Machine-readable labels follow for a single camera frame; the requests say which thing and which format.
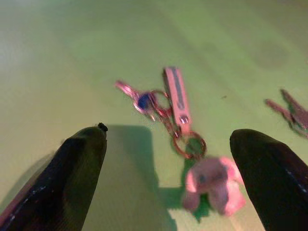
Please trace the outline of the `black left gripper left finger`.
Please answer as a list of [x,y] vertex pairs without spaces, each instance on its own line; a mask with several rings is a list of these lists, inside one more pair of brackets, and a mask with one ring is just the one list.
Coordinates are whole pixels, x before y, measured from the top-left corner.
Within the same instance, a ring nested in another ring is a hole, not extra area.
[[80,231],[107,149],[104,123],[67,138],[0,215],[2,231]]

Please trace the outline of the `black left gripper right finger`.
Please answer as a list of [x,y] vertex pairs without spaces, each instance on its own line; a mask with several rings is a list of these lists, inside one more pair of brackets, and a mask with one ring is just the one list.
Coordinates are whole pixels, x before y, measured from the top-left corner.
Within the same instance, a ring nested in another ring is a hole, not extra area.
[[232,157],[267,231],[308,229],[308,166],[285,143],[253,129],[230,136]]

